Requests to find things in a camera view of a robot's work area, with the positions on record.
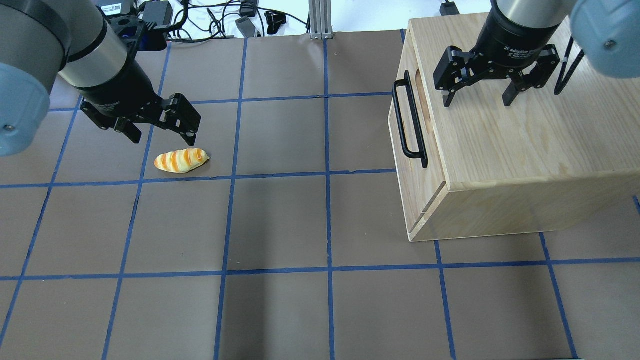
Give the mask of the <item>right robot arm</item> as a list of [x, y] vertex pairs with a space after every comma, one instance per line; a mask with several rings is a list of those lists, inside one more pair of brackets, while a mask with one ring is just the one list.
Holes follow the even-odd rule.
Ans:
[[639, 77], [637, 0], [493, 0], [473, 48], [447, 47], [433, 73], [449, 107], [463, 88], [510, 80], [502, 95], [509, 107], [528, 89], [546, 86], [560, 68], [560, 95], [586, 59], [614, 79]]

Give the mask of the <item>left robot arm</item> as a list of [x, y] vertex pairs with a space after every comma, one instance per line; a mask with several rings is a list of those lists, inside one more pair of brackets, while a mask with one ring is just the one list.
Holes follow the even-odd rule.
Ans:
[[187, 98], [164, 99], [135, 57], [167, 47], [167, 34], [188, 20], [170, 23], [171, 9], [148, 17], [160, 1], [124, 6], [120, 14], [90, 0], [3, 0], [1, 18], [1, 155], [9, 157], [32, 144], [50, 111], [58, 76], [81, 96], [80, 110], [101, 130], [112, 129], [139, 143], [138, 125], [179, 134], [194, 146], [201, 115]]

